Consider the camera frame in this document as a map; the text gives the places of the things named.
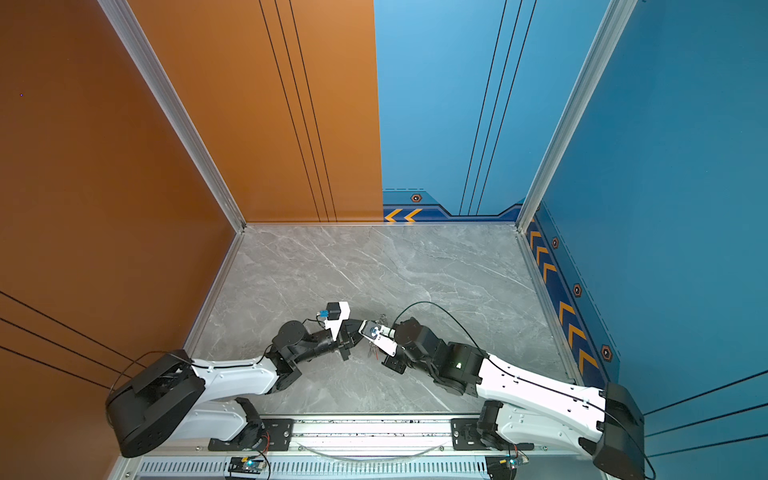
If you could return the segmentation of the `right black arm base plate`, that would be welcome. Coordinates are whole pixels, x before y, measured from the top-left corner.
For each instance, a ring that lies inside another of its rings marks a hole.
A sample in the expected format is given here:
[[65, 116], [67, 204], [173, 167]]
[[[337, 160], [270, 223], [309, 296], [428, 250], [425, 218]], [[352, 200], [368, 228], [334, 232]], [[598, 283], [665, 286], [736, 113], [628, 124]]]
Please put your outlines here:
[[498, 432], [498, 425], [478, 418], [454, 418], [450, 420], [453, 449], [456, 451], [474, 450], [513, 450], [512, 443]]

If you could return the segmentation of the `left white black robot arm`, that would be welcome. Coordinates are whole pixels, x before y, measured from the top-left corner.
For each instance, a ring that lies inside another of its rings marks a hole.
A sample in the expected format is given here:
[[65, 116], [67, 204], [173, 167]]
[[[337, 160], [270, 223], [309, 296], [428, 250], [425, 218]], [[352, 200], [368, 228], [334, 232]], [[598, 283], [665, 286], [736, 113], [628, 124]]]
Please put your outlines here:
[[205, 439], [212, 451], [264, 450], [267, 425], [251, 399], [286, 390], [302, 362], [331, 352], [348, 358], [362, 339], [359, 320], [332, 322], [314, 333], [285, 323], [257, 359], [203, 361], [185, 350], [165, 353], [105, 402], [125, 458], [143, 456], [168, 440]]

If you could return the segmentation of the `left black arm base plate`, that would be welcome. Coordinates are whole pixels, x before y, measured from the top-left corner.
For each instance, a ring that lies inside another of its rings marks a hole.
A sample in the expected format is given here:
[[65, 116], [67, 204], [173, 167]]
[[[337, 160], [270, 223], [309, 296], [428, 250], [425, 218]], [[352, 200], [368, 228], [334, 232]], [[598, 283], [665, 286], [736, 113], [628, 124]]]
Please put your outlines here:
[[248, 423], [232, 440], [211, 439], [209, 451], [258, 451], [286, 452], [289, 450], [295, 421], [286, 419], [266, 419], [260, 423]]

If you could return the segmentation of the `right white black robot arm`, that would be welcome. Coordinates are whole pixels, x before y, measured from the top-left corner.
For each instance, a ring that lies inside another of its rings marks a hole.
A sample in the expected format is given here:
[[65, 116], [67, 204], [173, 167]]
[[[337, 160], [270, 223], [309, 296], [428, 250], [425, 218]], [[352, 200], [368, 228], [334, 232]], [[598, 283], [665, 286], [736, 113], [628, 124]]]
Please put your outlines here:
[[590, 459], [618, 479], [646, 475], [644, 417], [629, 391], [573, 385], [509, 364], [475, 346], [438, 338], [411, 318], [378, 327], [386, 367], [428, 374], [455, 395], [483, 399], [473, 431], [479, 447], [515, 453], [521, 444]]

